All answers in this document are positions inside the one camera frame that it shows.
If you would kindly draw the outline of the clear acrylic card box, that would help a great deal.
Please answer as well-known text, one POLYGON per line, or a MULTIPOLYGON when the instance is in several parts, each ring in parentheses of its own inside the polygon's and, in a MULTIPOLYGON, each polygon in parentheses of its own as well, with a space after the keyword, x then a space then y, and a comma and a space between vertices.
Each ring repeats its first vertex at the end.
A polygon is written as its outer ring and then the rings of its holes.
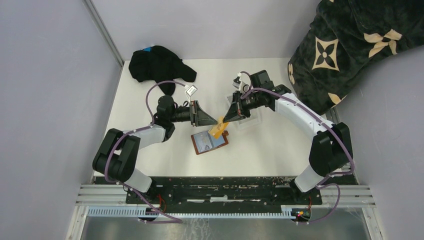
POLYGON ((242 94, 237 91, 226 99, 229 109, 223 118, 224 123, 233 124, 239 131, 261 123, 261 115, 257 110, 261 105, 254 97, 248 96, 242 99, 242 94))

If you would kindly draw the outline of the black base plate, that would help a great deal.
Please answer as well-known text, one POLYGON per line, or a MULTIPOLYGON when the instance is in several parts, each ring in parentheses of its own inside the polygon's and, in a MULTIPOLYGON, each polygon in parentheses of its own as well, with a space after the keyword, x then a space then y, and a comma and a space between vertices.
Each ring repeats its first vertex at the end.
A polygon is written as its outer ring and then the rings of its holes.
POLYGON ((143 197, 167 214, 272 213, 321 205, 320 190, 295 193, 293 177, 153 177, 143 197))

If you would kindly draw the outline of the black cloth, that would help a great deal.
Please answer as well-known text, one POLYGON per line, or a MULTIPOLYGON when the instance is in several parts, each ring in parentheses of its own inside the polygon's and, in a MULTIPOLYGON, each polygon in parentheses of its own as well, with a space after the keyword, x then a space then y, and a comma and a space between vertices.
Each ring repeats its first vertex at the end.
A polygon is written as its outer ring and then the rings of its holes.
POLYGON ((182 79, 185 82, 193 83, 197 77, 197 72, 183 63, 179 56, 160 45, 133 52, 128 70, 132 78, 139 83, 144 81, 161 83, 159 88, 165 95, 170 96, 174 94, 176 84, 173 82, 163 83, 163 81, 182 79))

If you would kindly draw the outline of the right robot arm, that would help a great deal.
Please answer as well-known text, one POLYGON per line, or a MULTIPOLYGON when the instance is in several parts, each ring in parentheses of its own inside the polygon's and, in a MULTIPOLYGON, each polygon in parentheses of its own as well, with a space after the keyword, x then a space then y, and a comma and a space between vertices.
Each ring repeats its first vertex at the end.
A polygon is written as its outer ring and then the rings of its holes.
POLYGON ((283 84, 274 85, 266 70, 249 76, 250 84, 241 79, 239 72, 232 85, 236 91, 223 122, 236 122, 251 116, 251 110, 266 107, 289 119, 311 139, 308 165, 290 182, 289 199, 302 204, 309 198, 309 191, 322 186, 329 178, 350 175, 343 171, 345 165, 353 165, 353 149, 350 130, 346 124, 333 123, 303 104, 283 84))

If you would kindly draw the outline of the brown leather card holder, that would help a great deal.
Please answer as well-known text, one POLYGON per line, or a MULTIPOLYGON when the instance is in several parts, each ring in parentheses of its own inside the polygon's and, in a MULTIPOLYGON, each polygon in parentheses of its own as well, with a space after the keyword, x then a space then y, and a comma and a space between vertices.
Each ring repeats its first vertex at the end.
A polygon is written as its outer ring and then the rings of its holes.
POLYGON ((215 138, 208 131, 199 132, 191 135, 194 151, 196 155, 201 155, 229 144, 227 139, 229 133, 224 131, 221 136, 215 138))

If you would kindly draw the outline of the aluminium rail frame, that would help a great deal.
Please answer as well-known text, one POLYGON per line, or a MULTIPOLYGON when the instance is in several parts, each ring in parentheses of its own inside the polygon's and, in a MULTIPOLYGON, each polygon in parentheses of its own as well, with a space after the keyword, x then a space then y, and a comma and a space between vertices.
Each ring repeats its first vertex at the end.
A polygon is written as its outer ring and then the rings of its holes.
POLYGON ((268 111, 258 124, 229 127, 228 144, 196 154, 196 128, 179 124, 167 142, 138 152, 152 176, 157 214, 135 193, 96 173, 83 184, 68 240, 381 240, 371 189, 353 175, 293 197, 289 184, 308 165, 312 136, 268 111))

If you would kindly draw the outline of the black patterned blanket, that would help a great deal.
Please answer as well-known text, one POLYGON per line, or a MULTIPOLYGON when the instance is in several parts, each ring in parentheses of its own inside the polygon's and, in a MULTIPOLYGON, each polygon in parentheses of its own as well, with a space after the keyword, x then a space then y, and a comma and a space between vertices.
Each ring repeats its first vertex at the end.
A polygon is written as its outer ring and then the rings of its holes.
POLYGON ((287 64, 298 99, 322 115, 370 65, 424 44, 421 0, 322 0, 287 64))

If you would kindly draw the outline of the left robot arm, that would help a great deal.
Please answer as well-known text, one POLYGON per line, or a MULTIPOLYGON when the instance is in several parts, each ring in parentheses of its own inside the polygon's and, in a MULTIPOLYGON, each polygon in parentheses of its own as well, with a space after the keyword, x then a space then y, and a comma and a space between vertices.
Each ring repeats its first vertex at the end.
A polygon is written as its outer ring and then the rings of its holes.
POLYGON ((138 197, 149 204, 156 200, 158 191, 154 180, 136 169, 139 150, 169 140, 175 123, 189 122, 194 127, 212 126, 218 122, 207 114, 196 100, 177 105, 170 95, 157 101, 156 113, 149 126, 124 132, 109 129, 92 161, 94 171, 106 179, 125 184, 138 191, 138 197))

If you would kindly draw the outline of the silver VIP credit card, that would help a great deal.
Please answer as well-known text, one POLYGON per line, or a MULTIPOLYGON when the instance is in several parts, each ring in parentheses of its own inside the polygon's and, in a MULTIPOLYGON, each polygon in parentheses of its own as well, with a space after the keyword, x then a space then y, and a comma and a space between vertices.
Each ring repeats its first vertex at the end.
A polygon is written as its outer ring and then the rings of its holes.
POLYGON ((199 153, 207 152, 214 147, 208 132, 195 134, 194 140, 199 153))

